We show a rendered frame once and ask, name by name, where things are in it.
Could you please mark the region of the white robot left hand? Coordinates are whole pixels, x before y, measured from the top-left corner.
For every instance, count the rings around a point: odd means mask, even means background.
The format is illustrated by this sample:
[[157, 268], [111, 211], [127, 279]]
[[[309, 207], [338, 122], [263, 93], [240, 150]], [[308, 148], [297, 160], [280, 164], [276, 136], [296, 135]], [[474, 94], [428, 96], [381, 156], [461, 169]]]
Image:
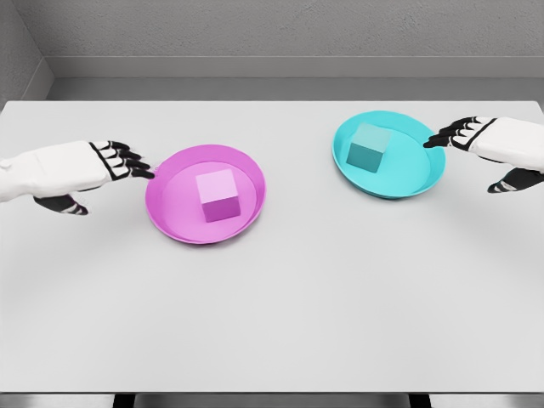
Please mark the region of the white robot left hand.
[[34, 202], [55, 213], [88, 215], [73, 192], [96, 190], [129, 178], [153, 179], [155, 174], [141, 155], [118, 141], [77, 141], [30, 152], [37, 164], [30, 182]]

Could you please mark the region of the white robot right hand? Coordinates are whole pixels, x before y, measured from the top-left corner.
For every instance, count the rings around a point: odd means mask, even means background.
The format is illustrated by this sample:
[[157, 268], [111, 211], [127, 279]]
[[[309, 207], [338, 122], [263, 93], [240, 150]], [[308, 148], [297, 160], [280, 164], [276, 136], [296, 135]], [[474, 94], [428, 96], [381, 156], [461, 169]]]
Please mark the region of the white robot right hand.
[[490, 194], [544, 183], [544, 125], [505, 116], [464, 117], [441, 128], [423, 146], [453, 147], [486, 161], [511, 165], [511, 171], [488, 187]]

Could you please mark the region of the cyan round plate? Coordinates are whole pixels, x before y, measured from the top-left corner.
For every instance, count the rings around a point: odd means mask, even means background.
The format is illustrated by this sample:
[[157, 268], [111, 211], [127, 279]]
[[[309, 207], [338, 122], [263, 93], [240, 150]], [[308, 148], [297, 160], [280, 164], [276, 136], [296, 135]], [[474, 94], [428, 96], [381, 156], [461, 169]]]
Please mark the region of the cyan round plate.
[[[376, 173], [346, 162], [350, 141], [361, 123], [392, 132]], [[370, 195], [388, 199], [415, 196], [432, 188], [445, 170], [444, 150], [423, 147], [432, 134], [430, 128], [410, 116], [389, 110], [368, 111], [349, 118], [337, 129], [332, 155], [343, 176]]]

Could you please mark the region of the pink round plate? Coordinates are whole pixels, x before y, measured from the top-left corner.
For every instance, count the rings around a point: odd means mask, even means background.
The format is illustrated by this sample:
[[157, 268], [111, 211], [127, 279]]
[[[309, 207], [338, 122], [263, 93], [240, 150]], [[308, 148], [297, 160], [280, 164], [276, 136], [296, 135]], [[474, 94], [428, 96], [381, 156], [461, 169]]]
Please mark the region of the pink round plate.
[[[230, 169], [234, 174], [241, 215], [207, 223], [201, 209], [196, 176]], [[260, 214], [266, 181], [260, 166], [246, 153], [221, 144], [201, 144], [167, 158], [148, 183], [145, 205], [153, 224], [176, 241], [204, 245], [240, 234]]]

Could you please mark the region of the cyan cube block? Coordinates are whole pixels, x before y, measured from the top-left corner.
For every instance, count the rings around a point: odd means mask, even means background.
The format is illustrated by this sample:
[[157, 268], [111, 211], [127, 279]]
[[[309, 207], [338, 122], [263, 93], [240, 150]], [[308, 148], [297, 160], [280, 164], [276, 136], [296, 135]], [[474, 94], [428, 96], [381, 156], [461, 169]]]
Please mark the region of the cyan cube block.
[[346, 162], [357, 168], [376, 173], [381, 166], [392, 132], [370, 123], [361, 123], [349, 144]]

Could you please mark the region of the pink cube block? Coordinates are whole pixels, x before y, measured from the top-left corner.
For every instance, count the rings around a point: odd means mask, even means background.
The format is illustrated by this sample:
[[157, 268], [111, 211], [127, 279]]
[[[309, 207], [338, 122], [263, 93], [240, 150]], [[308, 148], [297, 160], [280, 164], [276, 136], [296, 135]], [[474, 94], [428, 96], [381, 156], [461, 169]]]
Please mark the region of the pink cube block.
[[195, 181], [207, 223], [241, 215], [238, 189], [230, 169], [197, 175]]

